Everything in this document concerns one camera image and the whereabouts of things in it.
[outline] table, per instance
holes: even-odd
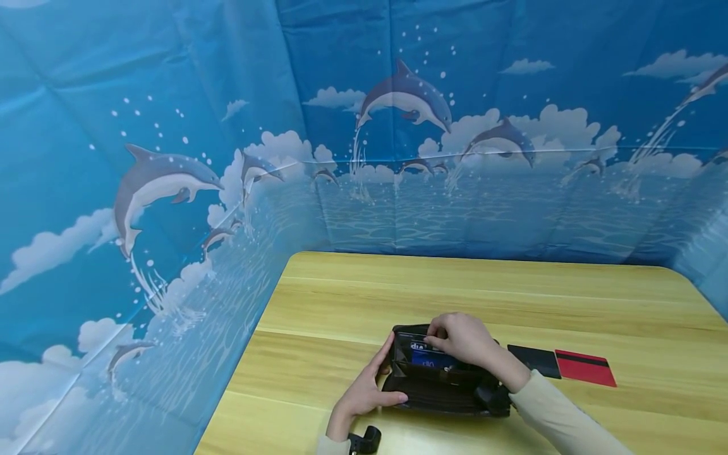
[[[553,380],[636,454],[728,454],[728,325],[681,275],[648,266],[299,253],[197,455],[313,454],[331,407],[395,324],[481,318],[501,344],[606,357],[618,387]],[[513,412],[385,409],[379,454],[555,454]]]

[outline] left hand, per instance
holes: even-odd
[[[394,332],[389,333],[384,346],[376,353],[369,364],[364,367],[349,389],[339,399],[331,412],[326,436],[336,442],[343,442],[349,437],[349,428],[356,416],[362,416],[379,406],[394,406],[407,401],[402,392],[382,392],[376,385],[379,374],[389,373],[385,360],[389,348],[395,340]]]

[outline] black leather wallet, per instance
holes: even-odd
[[[488,371],[437,351],[422,339],[428,324],[396,325],[385,392],[409,397],[397,408],[459,416],[508,417],[508,389]]]

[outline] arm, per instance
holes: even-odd
[[[560,454],[632,453],[538,371],[530,371],[499,346],[480,320],[462,313],[443,314],[432,320],[427,335],[426,343],[497,377],[511,391],[511,401],[525,423]]]
[[[357,416],[379,406],[394,406],[407,401],[407,395],[402,392],[381,392],[376,385],[376,377],[389,372],[384,361],[394,340],[394,333],[389,333],[384,346],[333,407],[326,435],[319,439],[317,455],[349,455],[349,428]]]

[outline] sleeve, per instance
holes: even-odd
[[[345,440],[343,443],[335,443],[326,436],[319,438],[316,455],[349,455],[349,447],[352,441]]]
[[[562,455],[632,454],[536,370],[526,386],[510,398],[525,423]]]

